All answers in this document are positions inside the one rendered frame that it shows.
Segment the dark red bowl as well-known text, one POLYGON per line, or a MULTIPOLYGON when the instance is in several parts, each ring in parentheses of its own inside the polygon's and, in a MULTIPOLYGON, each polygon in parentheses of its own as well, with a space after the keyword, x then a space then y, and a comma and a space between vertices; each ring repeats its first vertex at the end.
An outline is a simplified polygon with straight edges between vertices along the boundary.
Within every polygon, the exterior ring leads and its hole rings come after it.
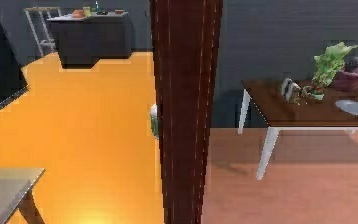
POLYGON ((351 92, 358 88, 358 57, 350 57, 337 72, 331 87, 337 91, 351 92))

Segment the green leafy house plant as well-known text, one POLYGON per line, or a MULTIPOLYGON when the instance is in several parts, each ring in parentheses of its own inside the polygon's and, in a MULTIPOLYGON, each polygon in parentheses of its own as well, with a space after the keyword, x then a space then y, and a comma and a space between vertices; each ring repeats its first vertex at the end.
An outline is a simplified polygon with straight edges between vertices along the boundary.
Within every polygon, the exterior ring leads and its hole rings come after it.
POLYGON ((344 42, 328 46, 325 52, 314 57, 315 72, 311 84, 304 86, 301 94, 305 98, 322 100, 325 89, 328 88, 339 73, 349 74, 351 77, 358 76, 358 58, 345 62, 345 57, 357 45, 347 46, 344 42))

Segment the dark grey kitchen counter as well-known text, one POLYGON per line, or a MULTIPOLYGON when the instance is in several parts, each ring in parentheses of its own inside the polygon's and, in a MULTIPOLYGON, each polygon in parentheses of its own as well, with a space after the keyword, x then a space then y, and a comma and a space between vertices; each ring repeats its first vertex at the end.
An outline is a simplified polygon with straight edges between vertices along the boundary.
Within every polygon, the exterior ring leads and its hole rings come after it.
POLYGON ((65 15, 47 22, 64 69, 92 68, 100 59, 127 59, 132 54, 128 12, 85 18, 65 15))

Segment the white and olive small object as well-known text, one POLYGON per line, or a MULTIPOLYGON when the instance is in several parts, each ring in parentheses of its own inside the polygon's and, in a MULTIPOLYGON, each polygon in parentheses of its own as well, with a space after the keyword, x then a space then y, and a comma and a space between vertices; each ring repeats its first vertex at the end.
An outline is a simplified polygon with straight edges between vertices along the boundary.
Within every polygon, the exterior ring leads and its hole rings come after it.
POLYGON ((297 104, 300 98, 301 88, 292 79, 285 78, 281 84, 281 95, 288 103, 297 104))

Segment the grey plate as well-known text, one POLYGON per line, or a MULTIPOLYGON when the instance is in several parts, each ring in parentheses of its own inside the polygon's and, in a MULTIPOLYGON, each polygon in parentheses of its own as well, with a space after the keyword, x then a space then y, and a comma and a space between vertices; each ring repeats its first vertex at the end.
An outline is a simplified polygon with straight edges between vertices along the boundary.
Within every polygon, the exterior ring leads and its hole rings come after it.
POLYGON ((338 100, 335 105, 340 110, 354 116, 358 116, 358 102, 352 100, 338 100))

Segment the dark red wooden door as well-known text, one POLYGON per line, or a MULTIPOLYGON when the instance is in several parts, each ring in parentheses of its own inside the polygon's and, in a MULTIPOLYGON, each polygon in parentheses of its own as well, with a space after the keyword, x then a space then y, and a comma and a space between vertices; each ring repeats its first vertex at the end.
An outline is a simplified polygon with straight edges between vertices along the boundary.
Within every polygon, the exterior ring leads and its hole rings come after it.
POLYGON ((164 224, 202 224, 223 0, 149 0, 164 224))

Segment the brown table with white legs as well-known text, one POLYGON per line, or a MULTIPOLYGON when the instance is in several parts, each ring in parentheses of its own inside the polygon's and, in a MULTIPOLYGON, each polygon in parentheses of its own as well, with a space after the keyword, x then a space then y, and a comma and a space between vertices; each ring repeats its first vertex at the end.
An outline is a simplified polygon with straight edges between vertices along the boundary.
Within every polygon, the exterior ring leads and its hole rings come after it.
POLYGON ((280 81, 242 80, 243 98, 237 133, 243 132, 247 111, 253 101, 267 124, 256 178, 262 180, 281 131, 358 131, 358 116, 336 107, 338 100, 358 102, 358 90, 340 92, 325 90, 321 101, 302 99, 299 104, 288 103, 280 93, 280 81))

